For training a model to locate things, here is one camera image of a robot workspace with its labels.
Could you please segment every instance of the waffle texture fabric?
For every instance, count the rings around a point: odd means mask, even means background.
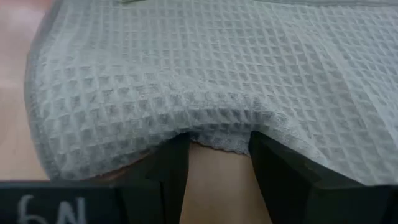
[[[398,182],[395,1],[282,2],[55,1],[25,78],[49,177],[103,174],[184,132],[248,154],[260,131],[364,184]]]

